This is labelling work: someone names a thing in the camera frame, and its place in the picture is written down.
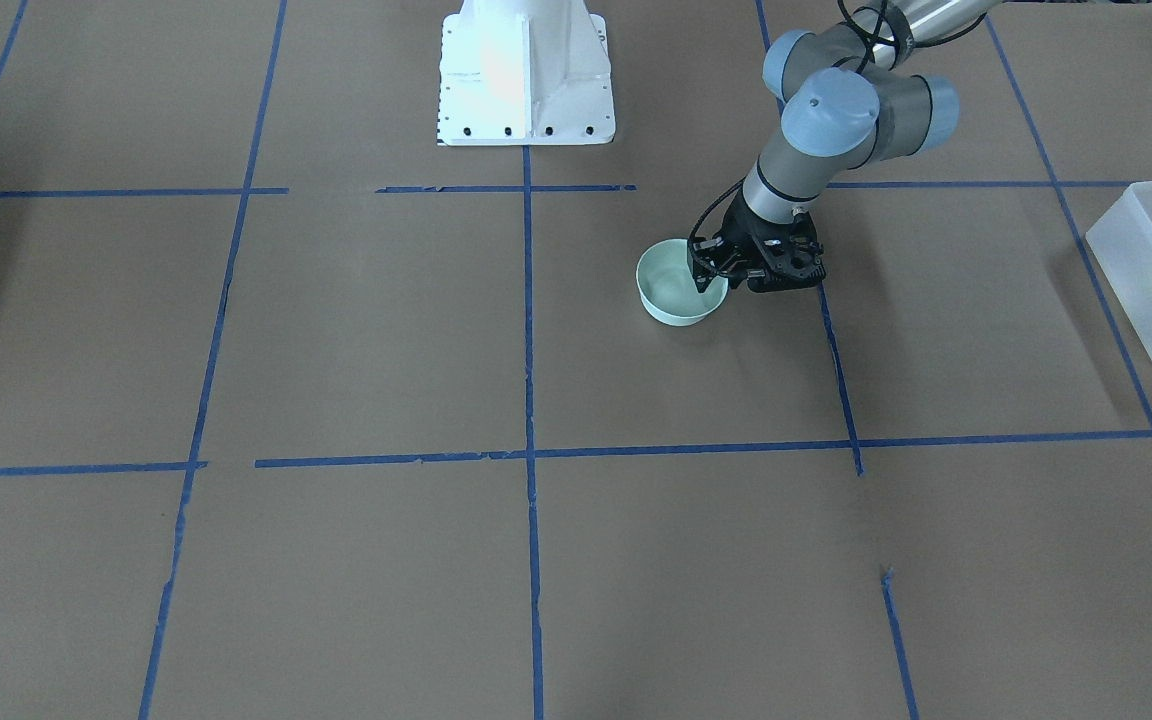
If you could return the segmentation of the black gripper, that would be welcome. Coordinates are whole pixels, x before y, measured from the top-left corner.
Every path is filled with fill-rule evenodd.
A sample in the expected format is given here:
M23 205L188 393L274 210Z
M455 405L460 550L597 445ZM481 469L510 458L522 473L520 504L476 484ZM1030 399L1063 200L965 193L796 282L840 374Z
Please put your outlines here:
M723 210L717 236L687 240L696 291L723 279L730 290L741 283L750 291L810 290L827 276L824 250L812 214L791 214L786 223L768 222L749 209L740 191Z

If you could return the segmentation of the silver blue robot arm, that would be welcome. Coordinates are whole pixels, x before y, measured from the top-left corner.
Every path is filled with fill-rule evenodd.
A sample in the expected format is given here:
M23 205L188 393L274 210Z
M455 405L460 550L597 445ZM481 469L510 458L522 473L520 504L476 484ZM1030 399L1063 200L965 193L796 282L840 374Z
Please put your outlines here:
M696 291L717 281L750 291L809 290L826 266L812 209L838 174L941 146L961 113L938 76L900 65L973 31L988 1L867 1L823 32L795 29L765 53L761 78L780 124L744 179L719 196L717 234L687 237Z

